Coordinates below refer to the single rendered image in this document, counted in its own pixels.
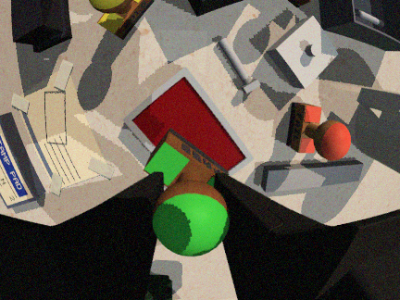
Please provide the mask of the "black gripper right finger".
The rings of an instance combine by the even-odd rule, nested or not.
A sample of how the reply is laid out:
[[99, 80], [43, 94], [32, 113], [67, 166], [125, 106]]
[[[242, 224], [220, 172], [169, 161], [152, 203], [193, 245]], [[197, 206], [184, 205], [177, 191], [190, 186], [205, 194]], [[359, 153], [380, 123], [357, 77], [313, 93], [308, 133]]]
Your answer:
[[400, 246], [400, 209], [326, 225], [296, 213], [225, 173], [223, 239], [238, 300], [326, 300], [349, 269]]

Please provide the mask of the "rubber stamp with red ball handle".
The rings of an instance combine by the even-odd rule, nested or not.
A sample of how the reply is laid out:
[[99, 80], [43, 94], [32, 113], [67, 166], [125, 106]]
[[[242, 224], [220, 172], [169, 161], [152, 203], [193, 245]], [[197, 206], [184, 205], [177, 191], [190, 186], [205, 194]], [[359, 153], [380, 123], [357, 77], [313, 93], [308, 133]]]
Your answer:
[[292, 102], [286, 144], [297, 154], [318, 154], [329, 161], [337, 161], [348, 153], [351, 134], [340, 121], [327, 120], [319, 124], [319, 106]]

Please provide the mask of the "cream mug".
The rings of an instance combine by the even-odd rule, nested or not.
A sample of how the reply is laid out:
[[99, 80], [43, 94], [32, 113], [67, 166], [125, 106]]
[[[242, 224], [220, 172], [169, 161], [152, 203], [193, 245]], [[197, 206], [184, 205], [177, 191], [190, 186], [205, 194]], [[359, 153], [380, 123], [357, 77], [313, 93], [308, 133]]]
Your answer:
[[362, 88], [356, 100], [358, 149], [400, 173], [400, 93]]

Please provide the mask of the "cream paper card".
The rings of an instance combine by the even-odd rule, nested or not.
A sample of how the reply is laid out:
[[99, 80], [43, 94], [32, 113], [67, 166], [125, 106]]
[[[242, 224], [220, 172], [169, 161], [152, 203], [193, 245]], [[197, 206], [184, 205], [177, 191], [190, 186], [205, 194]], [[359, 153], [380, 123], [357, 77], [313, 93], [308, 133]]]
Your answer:
[[114, 176], [96, 143], [71, 78], [71, 62], [23, 95], [12, 94], [34, 151], [51, 181], [51, 192], [92, 179]]

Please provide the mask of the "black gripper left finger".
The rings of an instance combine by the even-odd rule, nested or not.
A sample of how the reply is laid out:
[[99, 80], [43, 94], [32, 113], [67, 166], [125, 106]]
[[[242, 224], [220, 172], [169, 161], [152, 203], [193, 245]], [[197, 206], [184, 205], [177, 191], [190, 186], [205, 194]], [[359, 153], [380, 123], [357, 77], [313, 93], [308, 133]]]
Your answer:
[[144, 300], [163, 192], [153, 172], [51, 227], [0, 214], [0, 276], [58, 300]]

